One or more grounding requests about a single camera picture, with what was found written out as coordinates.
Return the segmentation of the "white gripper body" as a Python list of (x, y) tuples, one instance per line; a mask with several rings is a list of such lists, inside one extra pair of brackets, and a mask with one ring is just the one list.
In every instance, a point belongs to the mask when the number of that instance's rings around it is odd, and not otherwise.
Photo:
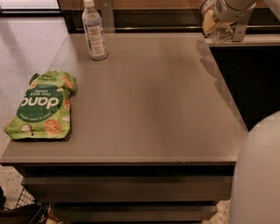
[(257, 0), (215, 0), (215, 15), (224, 23), (233, 23), (240, 20)]

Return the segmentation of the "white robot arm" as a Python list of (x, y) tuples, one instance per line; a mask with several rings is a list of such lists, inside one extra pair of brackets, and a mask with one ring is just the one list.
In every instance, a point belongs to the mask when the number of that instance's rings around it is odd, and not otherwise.
[[(240, 20), (258, 0), (215, 0), (203, 15), (207, 34)], [(263, 0), (280, 21), (280, 0)], [(280, 111), (259, 122), (246, 136), (231, 187), (229, 224), (280, 224)]]

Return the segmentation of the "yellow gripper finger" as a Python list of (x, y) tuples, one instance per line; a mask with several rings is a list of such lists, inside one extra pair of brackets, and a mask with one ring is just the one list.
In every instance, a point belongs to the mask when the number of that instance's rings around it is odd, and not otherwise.
[(218, 20), (214, 10), (208, 10), (203, 14), (203, 32), (206, 35), (210, 35), (220, 25), (221, 22)]

